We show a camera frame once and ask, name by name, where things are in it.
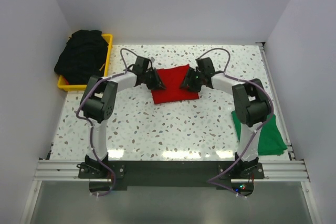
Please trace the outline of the red t-shirt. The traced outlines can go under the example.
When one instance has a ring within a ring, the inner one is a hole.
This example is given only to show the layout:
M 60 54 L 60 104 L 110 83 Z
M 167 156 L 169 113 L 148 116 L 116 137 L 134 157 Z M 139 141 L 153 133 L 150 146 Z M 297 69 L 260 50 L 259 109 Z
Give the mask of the red t-shirt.
M 165 85 L 165 89 L 151 91 L 155 105 L 199 99 L 197 92 L 191 92 L 180 88 L 189 68 L 189 65 L 184 65 L 157 70 L 161 81 Z

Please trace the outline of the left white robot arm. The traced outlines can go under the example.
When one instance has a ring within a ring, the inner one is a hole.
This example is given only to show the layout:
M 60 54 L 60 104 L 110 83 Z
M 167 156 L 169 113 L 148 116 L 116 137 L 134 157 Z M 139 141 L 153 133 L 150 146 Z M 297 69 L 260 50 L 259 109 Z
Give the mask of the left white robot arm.
M 142 56 L 137 56 L 135 63 L 121 73 L 90 77 L 76 112 L 78 119 L 89 124 L 89 150 L 85 161 L 77 165 L 79 178 L 116 178 L 109 164 L 107 122 L 112 116 L 117 93 L 141 84 L 145 84 L 149 90 L 165 89 L 153 67 L 153 60 Z

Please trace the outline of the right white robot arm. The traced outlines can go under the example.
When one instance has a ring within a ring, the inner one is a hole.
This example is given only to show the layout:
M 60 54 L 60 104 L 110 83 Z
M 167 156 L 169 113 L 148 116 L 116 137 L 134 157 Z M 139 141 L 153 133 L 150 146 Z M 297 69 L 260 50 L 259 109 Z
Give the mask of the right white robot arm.
M 202 86 L 231 94 L 234 111 L 241 124 L 240 140 L 235 161 L 211 180 L 234 171 L 239 178 L 246 178 L 258 165 L 258 144 L 263 126 L 274 114 L 274 106 L 259 79 L 244 80 L 215 71 L 212 60 L 197 59 L 197 67 L 189 67 L 180 85 L 181 89 L 199 92 Z

